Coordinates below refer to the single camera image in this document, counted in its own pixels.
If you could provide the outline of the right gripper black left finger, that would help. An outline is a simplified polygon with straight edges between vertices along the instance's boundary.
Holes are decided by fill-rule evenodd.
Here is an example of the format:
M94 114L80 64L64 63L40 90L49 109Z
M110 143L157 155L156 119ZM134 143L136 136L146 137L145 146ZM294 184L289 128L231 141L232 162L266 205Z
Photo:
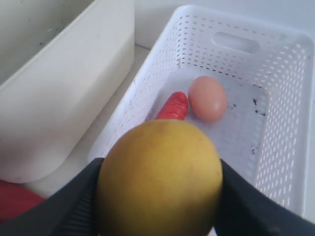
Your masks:
M0 227L2 236L96 236L95 192L103 158L96 158L62 189Z

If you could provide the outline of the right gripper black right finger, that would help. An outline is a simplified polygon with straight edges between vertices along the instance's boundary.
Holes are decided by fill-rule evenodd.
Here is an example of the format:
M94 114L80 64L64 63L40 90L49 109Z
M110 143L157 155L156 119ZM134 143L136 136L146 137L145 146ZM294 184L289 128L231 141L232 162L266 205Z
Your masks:
M223 186L215 231L219 236L313 236L315 225L275 203L221 161Z

